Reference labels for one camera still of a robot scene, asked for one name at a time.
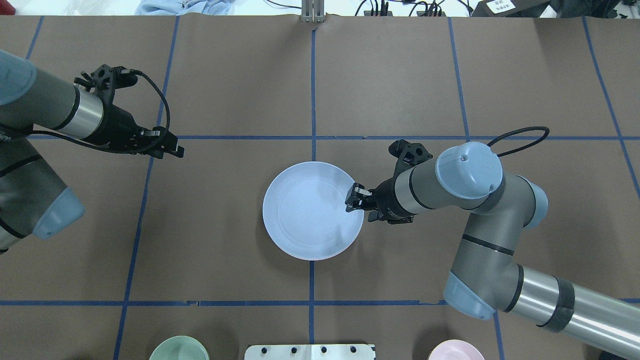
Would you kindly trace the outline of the second grey robot arm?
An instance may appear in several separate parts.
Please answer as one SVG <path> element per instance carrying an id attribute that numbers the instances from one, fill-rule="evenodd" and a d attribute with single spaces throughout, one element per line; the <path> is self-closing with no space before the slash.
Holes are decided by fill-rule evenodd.
<path id="1" fill-rule="evenodd" d="M 538 328 L 576 338 L 627 360 L 639 358 L 639 309 L 514 261 L 524 230 L 545 218 L 546 193 L 503 169 L 499 155 L 477 141 L 432 156 L 420 143 L 394 141 L 393 176 L 367 189 L 355 182 L 346 212 L 368 221 L 409 224 L 446 207 L 469 213 L 443 292 L 448 305 L 476 319 L 513 313 Z"/>

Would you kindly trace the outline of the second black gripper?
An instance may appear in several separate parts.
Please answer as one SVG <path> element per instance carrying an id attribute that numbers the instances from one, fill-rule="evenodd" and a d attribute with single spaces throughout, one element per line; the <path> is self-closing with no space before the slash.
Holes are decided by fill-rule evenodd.
<path id="1" fill-rule="evenodd" d="M 396 182 L 400 174 L 412 170 L 434 156 L 426 150 L 422 143 L 407 140 L 394 141 L 389 145 L 388 152 L 397 159 L 393 176 L 384 180 L 371 191 L 365 189 L 361 183 L 354 182 L 347 192 L 344 202 L 345 211 L 347 213 L 356 210 L 370 211 L 367 217 L 368 223 L 410 224 L 413 222 L 415 214 L 400 205 L 395 191 Z"/>

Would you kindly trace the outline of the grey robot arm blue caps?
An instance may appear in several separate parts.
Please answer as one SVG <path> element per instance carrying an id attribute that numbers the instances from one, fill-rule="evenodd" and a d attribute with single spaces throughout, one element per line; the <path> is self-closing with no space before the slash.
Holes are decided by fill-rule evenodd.
<path id="1" fill-rule="evenodd" d="M 50 239 L 86 212 L 73 189 L 30 143 L 30 136 L 47 135 L 118 155 L 185 155 L 170 132 L 169 103 L 141 70 L 102 64 L 68 82 L 3 50 L 0 72 L 2 254 L 30 235 Z M 136 85 L 140 78 L 160 97 L 165 125 L 137 125 L 130 112 L 114 104 L 115 92 Z"/>

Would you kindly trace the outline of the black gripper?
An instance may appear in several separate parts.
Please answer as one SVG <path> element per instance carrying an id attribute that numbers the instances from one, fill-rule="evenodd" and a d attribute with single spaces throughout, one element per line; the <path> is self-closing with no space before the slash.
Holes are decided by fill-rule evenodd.
<path id="1" fill-rule="evenodd" d="M 101 151 L 114 154 L 149 155 L 163 159 L 165 155 L 185 157 L 185 148 L 178 144 L 178 137 L 162 126 L 152 129 L 137 125 L 130 112 L 114 104 L 115 92 L 137 84 L 139 78 L 146 80 L 160 97 L 164 112 L 169 112 L 169 103 L 157 84 L 141 70 L 107 64 L 87 73 L 82 71 L 74 78 L 74 84 L 83 88 L 80 95 L 93 95 L 101 101 L 102 118 L 96 130 L 83 137 L 82 141 L 98 146 Z"/>

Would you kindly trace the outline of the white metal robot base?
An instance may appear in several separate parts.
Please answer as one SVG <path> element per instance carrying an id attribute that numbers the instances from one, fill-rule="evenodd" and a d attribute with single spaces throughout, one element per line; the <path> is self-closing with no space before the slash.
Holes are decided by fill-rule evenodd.
<path id="1" fill-rule="evenodd" d="M 375 360 L 373 344 L 265 344 L 251 345 L 245 360 Z"/>

